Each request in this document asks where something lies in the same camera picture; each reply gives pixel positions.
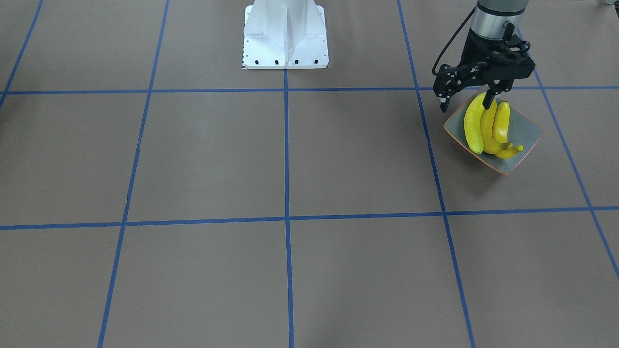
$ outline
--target white mounting plate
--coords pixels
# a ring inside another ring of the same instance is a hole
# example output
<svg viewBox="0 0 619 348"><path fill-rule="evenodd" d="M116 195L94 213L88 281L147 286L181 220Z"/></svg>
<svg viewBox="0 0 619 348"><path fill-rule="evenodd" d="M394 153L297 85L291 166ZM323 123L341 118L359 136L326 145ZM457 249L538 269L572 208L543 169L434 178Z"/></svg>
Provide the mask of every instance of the white mounting plate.
<svg viewBox="0 0 619 348"><path fill-rule="evenodd" d="M252 8L253 5L245 8L245 24ZM325 25L324 8L319 5L316 8ZM266 37L244 36L243 69L321 69L329 65L326 34L305 36L301 42L291 43L289 61L285 59L284 47L274 45Z"/></svg>

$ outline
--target yellow banana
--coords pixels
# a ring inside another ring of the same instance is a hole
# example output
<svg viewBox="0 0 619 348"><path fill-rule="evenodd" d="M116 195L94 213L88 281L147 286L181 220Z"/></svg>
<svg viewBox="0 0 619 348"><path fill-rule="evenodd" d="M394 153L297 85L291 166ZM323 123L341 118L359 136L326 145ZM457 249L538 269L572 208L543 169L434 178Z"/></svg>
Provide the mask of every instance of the yellow banana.
<svg viewBox="0 0 619 348"><path fill-rule="evenodd" d="M492 127L492 137L498 142L507 142L510 111L511 108L508 102L500 103L496 109L495 123Z"/></svg>
<svg viewBox="0 0 619 348"><path fill-rule="evenodd" d="M470 150L476 154L481 154L483 151L481 120L484 111L482 105L484 96L486 92L476 96L464 114L464 136Z"/></svg>
<svg viewBox="0 0 619 348"><path fill-rule="evenodd" d="M524 150L524 146L522 145L518 145L516 147L511 147L507 150L501 150L497 153L495 153L495 156L497 156L500 159L510 159L512 157L514 157L518 152Z"/></svg>
<svg viewBox="0 0 619 348"><path fill-rule="evenodd" d="M496 154L501 150L509 149L512 143L504 141L498 142L492 137L492 126L495 123L496 100L492 100L490 108L482 112L480 128L482 130L483 151L487 154Z"/></svg>

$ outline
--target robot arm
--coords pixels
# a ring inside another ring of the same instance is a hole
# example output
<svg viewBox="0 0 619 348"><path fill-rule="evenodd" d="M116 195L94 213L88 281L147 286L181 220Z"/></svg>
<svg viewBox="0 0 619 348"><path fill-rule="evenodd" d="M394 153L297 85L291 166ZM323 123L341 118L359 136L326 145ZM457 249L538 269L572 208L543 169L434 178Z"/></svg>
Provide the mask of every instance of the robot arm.
<svg viewBox="0 0 619 348"><path fill-rule="evenodd" d="M466 23L473 16L460 63L456 67L442 64L435 71L443 50L432 69L436 76L433 90L441 100L443 112L447 112L451 96L466 87L481 85L488 85L489 92L483 101L488 109L495 95L511 90L515 79L531 75L535 63L527 53L530 44L514 34L528 3L529 0L477 0L477 6L465 20Z"/></svg>

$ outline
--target black cable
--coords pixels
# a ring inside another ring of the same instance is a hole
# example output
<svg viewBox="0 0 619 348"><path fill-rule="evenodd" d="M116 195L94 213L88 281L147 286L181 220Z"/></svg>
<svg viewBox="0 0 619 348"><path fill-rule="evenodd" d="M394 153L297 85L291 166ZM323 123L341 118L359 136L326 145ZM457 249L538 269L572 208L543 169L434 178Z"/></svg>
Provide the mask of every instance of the black cable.
<svg viewBox="0 0 619 348"><path fill-rule="evenodd" d="M464 25L466 24L466 22L469 21L470 16L473 15L473 12L475 12L475 8L477 6L473 7L473 9L471 10L470 14L466 17L466 19L464 20L464 22L462 22L462 24L460 24L460 27L458 28L458 30L456 30L456 32L454 33L454 35L449 39L449 41L447 42L447 45L445 45L445 47L443 48L443 50L441 51L441 53L438 55L438 58L436 59L436 61L434 62L434 66L432 67L432 74L434 76L437 76L438 73L435 72L436 71L436 66L438 65L438 61L441 60L441 57L443 57L443 53L445 53L445 51L447 51L447 48L451 45L451 42L454 41L454 39L456 38L456 36L458 35L458 33L460 32L460 30L462 30L462 28L464 27Z"/></svg>

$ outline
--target bunch of bananas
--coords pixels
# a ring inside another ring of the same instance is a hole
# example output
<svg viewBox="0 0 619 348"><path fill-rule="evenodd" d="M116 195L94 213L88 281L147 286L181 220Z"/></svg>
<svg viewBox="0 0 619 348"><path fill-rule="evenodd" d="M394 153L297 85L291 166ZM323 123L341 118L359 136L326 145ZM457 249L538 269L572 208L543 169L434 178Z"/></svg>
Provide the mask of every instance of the bunch of bananas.
<svg viewBox="0 0 619 348"><path fill-rule="evenodd" d="M497 106L496 100L492 101L488 110L484 109L482 102L486 92L473 99L464 114L464 135L471 151L476 154L485 152L500 159L510 159L524 147L508 142L509 113L511 111L507 102Z"/></svg>

